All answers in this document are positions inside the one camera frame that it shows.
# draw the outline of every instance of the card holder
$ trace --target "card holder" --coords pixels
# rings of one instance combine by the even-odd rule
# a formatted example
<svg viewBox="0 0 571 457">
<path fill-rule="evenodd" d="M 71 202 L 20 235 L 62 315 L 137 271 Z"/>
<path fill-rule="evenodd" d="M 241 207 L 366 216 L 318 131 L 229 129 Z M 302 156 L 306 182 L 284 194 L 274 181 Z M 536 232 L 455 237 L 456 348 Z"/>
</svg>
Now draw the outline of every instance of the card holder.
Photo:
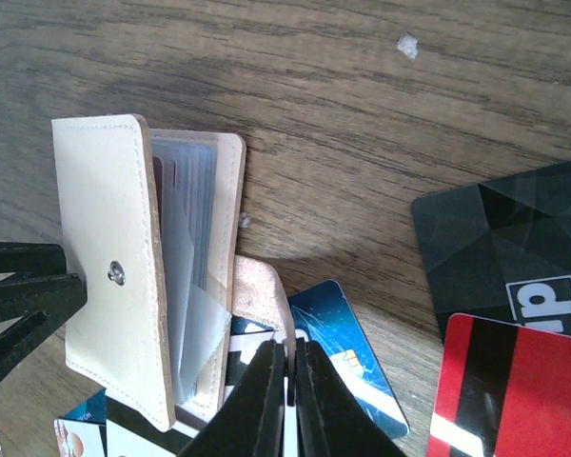
<svg viewBox="0 0 571 457">
<path fill-rule="evenodd" d="M 234 134 L 151 130 L 138 115 L 53 121 L 64 251 L 86 282 L 87 304 L 67 324 L 67 365 L 142 413 L 175 422 L 167 289 L 152 138 L 216 148 L 207 293 L 230 311 L 245 143 Z M 190 400 L 210 417 L 222 404 L 227 331 Z"/>
</svg>

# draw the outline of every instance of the white debris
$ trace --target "white debris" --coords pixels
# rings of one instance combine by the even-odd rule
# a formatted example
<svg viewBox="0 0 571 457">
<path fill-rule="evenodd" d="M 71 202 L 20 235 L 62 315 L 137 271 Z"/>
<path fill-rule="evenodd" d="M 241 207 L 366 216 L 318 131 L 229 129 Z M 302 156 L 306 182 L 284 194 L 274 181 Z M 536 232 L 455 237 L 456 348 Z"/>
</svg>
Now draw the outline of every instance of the white debris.
<svg viewBox="0 0 571 457">
<path fill-rule="evenodd" d="M 417 58 L 419 51 L 417 50 L 419 40 L 410 33 L 405 33 L 398 39 L 398 51 L 409 59 Z"/>
<path fill-rule="evenodd" d="M 239 228 L 247 229 L 249 227 L 249 224 L 251 224 L 251 219 L 249 218 L 247 213 L 244 211 L 241 214 L 239 214 Z"/>
</svg>

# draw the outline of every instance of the wooden table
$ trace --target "wooden table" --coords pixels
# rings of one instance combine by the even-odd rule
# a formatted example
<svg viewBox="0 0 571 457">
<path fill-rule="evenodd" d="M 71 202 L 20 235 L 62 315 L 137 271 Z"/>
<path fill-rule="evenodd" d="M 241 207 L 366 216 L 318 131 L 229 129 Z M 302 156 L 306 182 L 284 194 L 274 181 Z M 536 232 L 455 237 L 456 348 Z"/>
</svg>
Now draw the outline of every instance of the wooden table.
<svg viewBox="0 0 571 457">
<path fill-rule="evenodd" d="M 409 205 L 571 159 L 571 0 L 0 0 L 0 240 L 61 238 L 50 119 L 121 112 L 245 137 L 238 251 L 288 292 L 341 282 L 423 455 L 442 350 Z M 0 386 L 4 455 L 56 455 L 97 389 L 63 344 Z"/>
</svg>

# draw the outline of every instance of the white logo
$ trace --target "white logo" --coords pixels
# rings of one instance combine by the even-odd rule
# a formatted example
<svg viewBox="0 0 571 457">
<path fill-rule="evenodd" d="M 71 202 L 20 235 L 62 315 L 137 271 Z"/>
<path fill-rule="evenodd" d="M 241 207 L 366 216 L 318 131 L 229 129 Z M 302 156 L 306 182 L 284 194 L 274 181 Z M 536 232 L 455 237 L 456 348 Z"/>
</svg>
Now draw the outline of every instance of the white logo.
<svg viewBox="0 0 571 457">
<path fill-rule="evenodd" d="M 508 283 L 505 288 L 517 323 L 571 335 L 571 275 Z"/>
</svg>

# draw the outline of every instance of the wallet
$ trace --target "wallet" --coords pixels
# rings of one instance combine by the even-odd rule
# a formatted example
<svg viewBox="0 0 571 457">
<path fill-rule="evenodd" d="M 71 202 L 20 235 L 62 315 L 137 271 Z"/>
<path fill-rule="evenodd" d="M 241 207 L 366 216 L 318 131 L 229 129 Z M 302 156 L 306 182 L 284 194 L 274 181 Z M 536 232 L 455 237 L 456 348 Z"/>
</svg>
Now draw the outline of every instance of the wallet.
<svg viewBox="0 0 571 457">
<path fill-rule="evenodd" d="M 67 323 L 68 367 L 160 431 L 178 407 L 208 421 L 223 402 L 233 303 L 294 341 L 275 271 L 235 256 L 244 140 L 150 129 L 134 114 L 52 127 L 68 270 L 88 293 Z"/>
</svg>

